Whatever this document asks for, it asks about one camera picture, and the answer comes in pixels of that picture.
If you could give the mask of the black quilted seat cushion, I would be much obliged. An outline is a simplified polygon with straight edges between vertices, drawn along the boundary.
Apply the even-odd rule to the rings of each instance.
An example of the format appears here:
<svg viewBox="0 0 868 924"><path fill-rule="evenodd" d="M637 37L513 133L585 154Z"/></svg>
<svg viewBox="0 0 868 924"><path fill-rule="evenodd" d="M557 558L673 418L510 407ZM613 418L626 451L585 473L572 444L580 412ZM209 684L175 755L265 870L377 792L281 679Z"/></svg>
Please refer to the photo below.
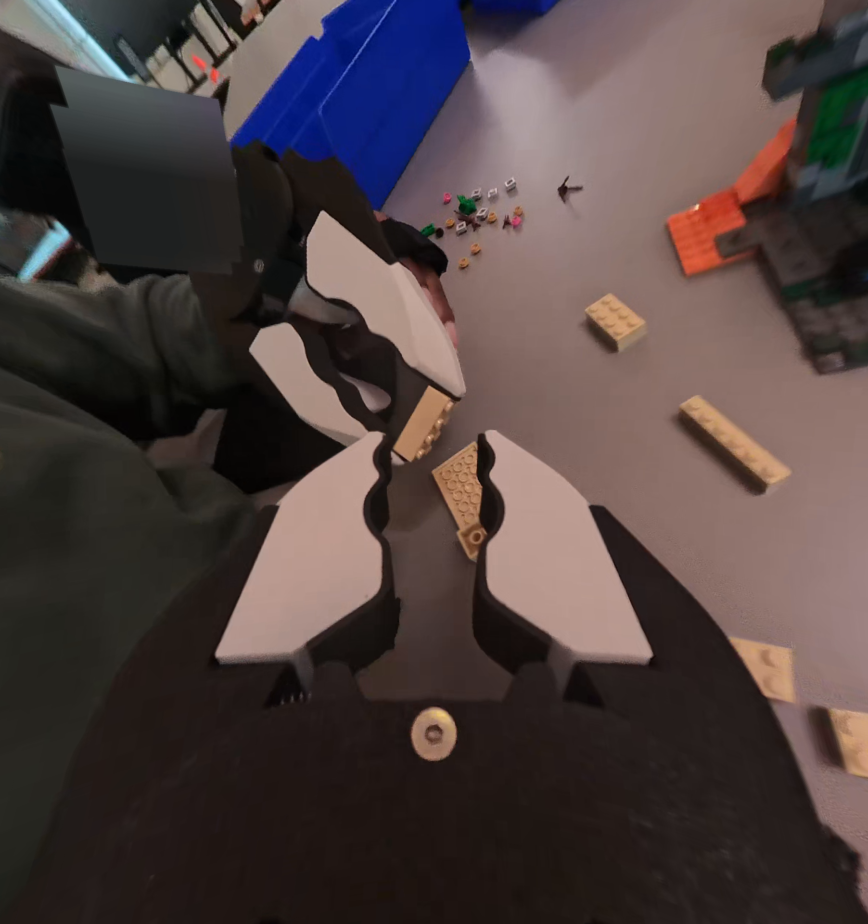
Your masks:
<svg viewBox="0 0 868 924"><path fill-rule="evenodd" d="M212 468L244 493L256 494L302 479L344 449L286 404L248 395L225 413Z"/></svg>

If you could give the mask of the person's dark green hoodie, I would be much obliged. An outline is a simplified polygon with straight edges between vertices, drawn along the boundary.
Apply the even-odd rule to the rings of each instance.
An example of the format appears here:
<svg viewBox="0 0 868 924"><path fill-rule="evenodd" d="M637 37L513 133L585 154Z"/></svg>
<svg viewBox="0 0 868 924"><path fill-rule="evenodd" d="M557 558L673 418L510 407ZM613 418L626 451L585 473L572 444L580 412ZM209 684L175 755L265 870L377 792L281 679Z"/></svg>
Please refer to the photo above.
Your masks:
<svg viewBox="0 0 868 924"><path fill-rule="evenodd" d="M48 378L0 368L0 916L113 678L255 515L209 468L139 446L237 387L220 353Z"/></svg>

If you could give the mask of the tan two-by-two brick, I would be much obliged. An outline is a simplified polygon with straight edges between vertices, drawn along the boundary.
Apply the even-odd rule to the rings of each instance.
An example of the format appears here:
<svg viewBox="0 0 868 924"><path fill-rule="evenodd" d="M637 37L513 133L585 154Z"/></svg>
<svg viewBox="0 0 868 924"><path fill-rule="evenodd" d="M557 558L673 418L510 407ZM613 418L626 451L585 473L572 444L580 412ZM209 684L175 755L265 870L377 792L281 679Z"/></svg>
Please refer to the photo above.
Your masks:
<svg viewBox="0 0 868 924"><path fill-rule="evenodd" d="M816 707L810 721L820 753L846 773L868 779L868 713Z"/></svg>
<svg viewBox="0 0 868 924"><path fill-rule="evenodd" d="M791 649L738 638L729 638L728 641L765 698L790 704L797 702Z"/></svg>

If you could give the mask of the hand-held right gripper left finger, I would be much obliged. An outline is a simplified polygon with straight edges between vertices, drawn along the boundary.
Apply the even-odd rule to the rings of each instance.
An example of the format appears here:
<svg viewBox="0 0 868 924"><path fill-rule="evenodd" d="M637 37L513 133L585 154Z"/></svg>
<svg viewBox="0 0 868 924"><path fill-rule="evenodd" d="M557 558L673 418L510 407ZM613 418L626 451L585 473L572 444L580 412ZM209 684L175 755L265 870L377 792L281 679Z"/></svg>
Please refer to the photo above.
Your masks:
<svg viewBox="0 0 868 924"><path fill-rule="evenodd" d="M216 647L218 664L286 664L311 684L321 664L356 673L392 648L400 604L383 535L391 477L391 443L372 432L275 504Z"/></svg>

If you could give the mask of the grey desk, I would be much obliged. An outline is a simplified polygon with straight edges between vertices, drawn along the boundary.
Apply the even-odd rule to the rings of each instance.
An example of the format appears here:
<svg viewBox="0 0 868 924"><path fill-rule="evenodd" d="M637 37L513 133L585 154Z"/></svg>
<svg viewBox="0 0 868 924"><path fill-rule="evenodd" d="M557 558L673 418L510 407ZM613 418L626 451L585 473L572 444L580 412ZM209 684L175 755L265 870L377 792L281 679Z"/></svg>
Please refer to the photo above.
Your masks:
<svg viewBox="0 0 868 924"><path fill-rule="evenodd" d="M775 714L817 809L864 861L868 779L820 753L816 707L868 712L868 369L816 375L749 261L683 276L665 223L731 184L796 110L761 89L765 52L822 2L560 2L470 17L472 65L386 204L421 227L445 191L516 175L523 234L443 285L466 399L395 479L387 531L403 616L360 676L372 699L497 699L508 676L470 626L474 566L430 469L495 429L606 505L730 637L791 648ZM566 176L584 190L563 203ZM612 293L648 324L617 353L585 308ZM760 493L678 419L701 396L792 470Z"/></svg>

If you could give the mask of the long narrow tan brick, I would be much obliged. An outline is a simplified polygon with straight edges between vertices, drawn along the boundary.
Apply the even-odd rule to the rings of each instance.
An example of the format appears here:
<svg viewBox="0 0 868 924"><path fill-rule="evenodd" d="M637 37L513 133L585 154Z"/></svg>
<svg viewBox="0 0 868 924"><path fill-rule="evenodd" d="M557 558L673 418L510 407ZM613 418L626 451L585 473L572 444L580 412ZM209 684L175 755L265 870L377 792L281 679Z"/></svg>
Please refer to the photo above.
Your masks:
<svg viewBox="0 0 868 924"><path fill-rule="evenodd" d="M767 493L791 477L790 467L705 398L694 396L682 402L678 419L752 490Z"/></svg>

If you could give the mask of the grey green brick-built model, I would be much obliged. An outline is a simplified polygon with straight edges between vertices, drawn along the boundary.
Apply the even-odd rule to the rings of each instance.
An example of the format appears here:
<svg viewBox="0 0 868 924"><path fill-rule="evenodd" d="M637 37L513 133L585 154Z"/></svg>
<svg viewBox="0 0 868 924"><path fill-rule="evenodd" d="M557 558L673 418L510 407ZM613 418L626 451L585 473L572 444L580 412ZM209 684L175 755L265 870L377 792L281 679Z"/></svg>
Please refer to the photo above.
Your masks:
<svg viewBox="0 0 868 924"><path fill-rule="evenodd" d="M768 49L762 88L800 94L739 178L666 227L686 276L760 260L820 374L868 366L868 1Z"/></svg>

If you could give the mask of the pile of tiny brick pieces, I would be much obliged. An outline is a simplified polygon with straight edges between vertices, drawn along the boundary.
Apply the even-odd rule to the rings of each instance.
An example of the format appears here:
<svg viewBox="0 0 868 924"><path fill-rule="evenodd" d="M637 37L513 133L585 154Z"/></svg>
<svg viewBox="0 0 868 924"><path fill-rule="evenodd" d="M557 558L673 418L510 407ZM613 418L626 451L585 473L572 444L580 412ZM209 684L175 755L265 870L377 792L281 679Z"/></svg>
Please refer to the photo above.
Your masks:
<svg viewBox="0 0 868 924"><path fill-rule="evenodd" d="M483 255L487 241L497 235L520 237L526 221L517 177L509 175L492 186L444 192L438 211L418 233L424 243L453 254L465 271Z"/></svg>

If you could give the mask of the person's left forearm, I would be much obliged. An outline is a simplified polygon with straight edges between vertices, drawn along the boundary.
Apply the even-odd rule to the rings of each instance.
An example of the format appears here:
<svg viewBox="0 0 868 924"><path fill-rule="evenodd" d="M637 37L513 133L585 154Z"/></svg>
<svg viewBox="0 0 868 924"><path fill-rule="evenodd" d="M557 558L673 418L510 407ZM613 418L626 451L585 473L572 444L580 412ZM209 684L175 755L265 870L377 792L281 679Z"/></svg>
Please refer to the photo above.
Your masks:
<svg viewBox="0 0 868 924"><path fill-rule="evenodd" d="M0 371L137 442L190 433L255 379L185 275L95 292L0 276Z"/></svg>

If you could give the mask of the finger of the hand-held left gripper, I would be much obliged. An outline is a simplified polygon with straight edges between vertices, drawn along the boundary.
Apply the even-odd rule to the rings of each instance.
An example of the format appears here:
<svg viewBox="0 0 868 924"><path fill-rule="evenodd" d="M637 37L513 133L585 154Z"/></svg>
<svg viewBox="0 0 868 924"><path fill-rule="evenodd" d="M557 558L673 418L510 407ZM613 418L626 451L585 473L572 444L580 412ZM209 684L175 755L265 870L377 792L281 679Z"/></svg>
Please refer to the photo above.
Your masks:
<svg viewBox="0 0 868 924"><path fill-rule="evenodd" d="M306 282L325 301L356 312L444 394L464 398L456 349L414 274L384 260L326 211L306 237Z"/></svg>
<svg viewBox="0 0 868 924"><path fill-rule="evenodd" d="M394 445L394 352L368 334L285 321L262 329L250 353L291 410L340 445L382 433Z"/></svg>

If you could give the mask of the large tan brick plate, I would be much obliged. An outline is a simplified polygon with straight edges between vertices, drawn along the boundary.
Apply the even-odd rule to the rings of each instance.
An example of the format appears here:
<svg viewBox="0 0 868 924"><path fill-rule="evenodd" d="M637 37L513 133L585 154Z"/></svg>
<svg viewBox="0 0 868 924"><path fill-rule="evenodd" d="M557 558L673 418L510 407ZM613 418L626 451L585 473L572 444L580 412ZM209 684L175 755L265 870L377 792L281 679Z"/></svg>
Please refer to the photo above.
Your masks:
<svg viewBox="0 0 868 924"><path fill-rule="evenodd" d="M477 449L474 441L431 472L460 531L479 523L482 486L477 477Z"/></svg>

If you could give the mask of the tan two-by-four brick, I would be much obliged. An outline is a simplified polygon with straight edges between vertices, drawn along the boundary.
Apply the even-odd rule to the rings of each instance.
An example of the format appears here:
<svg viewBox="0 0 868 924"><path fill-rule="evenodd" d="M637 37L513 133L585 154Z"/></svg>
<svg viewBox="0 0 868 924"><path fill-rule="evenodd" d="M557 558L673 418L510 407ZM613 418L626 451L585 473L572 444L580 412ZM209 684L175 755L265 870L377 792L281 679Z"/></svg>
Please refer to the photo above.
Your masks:
<svg viewBox="0 0 868 924"><path fill-rule="evenodd" d="M646 320L612 293L592 302L584 314L592 333L617 353L625 352L648 333Z"/></svg>
<svg viewBox="0 0 868 924"><path fill-rule="evenodd" d="M427 456L432 446L440 439L455 404L454 399L428 386L407 422L396 434L394 456L405 462Z"/></svg>

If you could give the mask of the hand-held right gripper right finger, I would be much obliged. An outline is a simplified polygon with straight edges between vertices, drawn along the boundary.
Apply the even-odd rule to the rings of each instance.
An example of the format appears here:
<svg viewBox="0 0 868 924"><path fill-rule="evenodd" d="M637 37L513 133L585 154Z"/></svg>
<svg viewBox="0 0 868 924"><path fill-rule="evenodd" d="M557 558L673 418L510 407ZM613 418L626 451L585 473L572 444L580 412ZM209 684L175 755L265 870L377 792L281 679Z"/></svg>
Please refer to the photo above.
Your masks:
<svg viewBox="0 0 868 924"><path fill-rule="evenodd" d="M652 647L586 498L498 431L478 436L477 466L481 651L510 675L542 664L556 687L581 664L648 666Z"/></svg>

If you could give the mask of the person's left hand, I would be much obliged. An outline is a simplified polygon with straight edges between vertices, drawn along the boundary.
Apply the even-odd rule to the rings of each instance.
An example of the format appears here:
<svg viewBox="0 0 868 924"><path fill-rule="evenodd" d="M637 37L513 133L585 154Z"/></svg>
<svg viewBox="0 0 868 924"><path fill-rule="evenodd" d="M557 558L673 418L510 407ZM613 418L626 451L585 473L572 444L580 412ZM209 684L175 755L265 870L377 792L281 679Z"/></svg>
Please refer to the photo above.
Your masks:
<svg viewBox="0 0 868 924"><path fill-rule="evenodd" d="M405 258L402 265L412 272L428 301L440 318L455 350L459 349L455 317L437 271L416 260Z"/></svg>

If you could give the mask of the blue plastic bin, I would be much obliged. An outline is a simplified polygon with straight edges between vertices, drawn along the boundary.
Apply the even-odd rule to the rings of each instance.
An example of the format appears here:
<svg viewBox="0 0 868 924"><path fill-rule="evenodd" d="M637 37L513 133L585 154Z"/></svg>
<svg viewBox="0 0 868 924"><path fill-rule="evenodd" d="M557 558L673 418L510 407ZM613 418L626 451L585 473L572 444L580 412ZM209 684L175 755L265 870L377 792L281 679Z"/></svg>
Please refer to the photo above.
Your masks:
<svg viewBox="0 0 868 924"><path fill-rule="evenodd" d="M280 2L232 56L225 132L335 157L380 209L470 58L458 2Z"/></svg>

